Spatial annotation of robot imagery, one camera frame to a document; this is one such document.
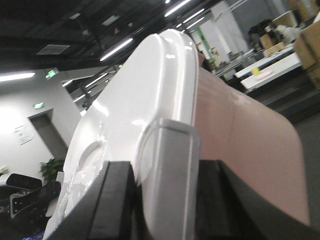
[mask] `black machine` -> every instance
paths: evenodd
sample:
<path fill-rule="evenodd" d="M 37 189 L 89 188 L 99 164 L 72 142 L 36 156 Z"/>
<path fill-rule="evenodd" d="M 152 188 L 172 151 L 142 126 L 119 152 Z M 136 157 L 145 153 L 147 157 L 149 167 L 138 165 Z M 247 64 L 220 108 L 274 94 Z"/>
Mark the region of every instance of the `black machine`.
<path fill-rule="evenodd" d="M 319 240 L 320 233 L 271 205 L 222 161 L 199 162 L 197 240 Z M 49 240 L 150 240 L 129 162 L 106 162 Z"/>
<path fill-rule="evenodd" d="M 10 229 L 25 235 L 43 232 L 49 219 L 49 203 L 59 196 L 60 190 L 61 184 L 56 181 L 42 186 L 40 179 L 10 174 L 0 186 L 0 234 L 10 234 Z"/>

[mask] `stack of boxes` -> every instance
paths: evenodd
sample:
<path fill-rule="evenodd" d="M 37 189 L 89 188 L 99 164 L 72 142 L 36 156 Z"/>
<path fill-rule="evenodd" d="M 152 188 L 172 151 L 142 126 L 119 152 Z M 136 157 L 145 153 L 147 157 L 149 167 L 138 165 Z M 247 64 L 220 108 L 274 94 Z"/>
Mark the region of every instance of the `stack of boxes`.
<path fill-rule="evenodd" d="M 320 21 L 304 29 L 294 43 L 302 68 L 308 73 L 317 89 L 320 89 Z"/>
<path fill-rule="evenodd" d="M 308 2 L 309 3 L 306 4 L 305 0 L 287 0 L 289 9 L 299 18 L 298 22 L 306 22 L 319 12 L 316 0 L 308 0 Z"/>

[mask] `white wall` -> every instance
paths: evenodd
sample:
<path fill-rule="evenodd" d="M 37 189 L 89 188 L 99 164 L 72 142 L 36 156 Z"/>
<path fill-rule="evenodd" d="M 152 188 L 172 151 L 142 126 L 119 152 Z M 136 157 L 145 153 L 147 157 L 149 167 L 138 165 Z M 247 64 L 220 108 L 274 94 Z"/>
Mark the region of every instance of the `white wall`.
<path fill-rule="evenodd" d="M 211 9 L 214 18 L 228 9 L 228 7 L 225 1 L 216 4 Z M 223 15 L 218 21 L 215 21 L 214 18 L 202 24 L 200 28 L 210 47 L 217 48 L 223 61 L 229 61 L 229 52 L 248 51 L 244 36 L 231 12 Z"/>
<path fill-rule="evenodd" d="M 52 123 L 68 146 L 81 116 L 71 96 L 61 87 L 61 81 L 95 74 L 100 69 L 60 72 L 50 80 L 45 78 L 47 70 L 37 70 L 29 79 L 0 82 L 0 167 L 8 166 L 11 173 L 41 178 L 40 163 L 53 156 L 29 117 L 52 109 Z M 41 102 L 45 107 L 35 110 L 33 105 Z M 14 130 L 22 125 L 27 125 L 34 137 L 20 145 Z"/>

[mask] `yellow object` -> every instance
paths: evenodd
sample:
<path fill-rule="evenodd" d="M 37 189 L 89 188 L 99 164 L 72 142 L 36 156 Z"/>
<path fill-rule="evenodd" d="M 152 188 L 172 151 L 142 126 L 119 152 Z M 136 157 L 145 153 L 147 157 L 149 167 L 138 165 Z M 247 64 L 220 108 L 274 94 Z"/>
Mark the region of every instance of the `yellow object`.
<path fill-rule="evenodd" d="M 260 74 L 260 69 L 258 67 L 254 67 L 254 68 L 252 68 L 251 73 L 253 75 L 257 76 Z"/>

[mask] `gray floor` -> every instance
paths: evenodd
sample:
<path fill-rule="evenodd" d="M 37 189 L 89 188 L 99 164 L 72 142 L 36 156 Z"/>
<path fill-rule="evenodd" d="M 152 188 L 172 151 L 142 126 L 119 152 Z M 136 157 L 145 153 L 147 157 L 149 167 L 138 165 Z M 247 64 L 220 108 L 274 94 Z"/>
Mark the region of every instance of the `gray floor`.
<path fill-rule="evenodd" d="M 320 113 L 294 127 L 303 145 L 311 225 L 320 230 Z"/>

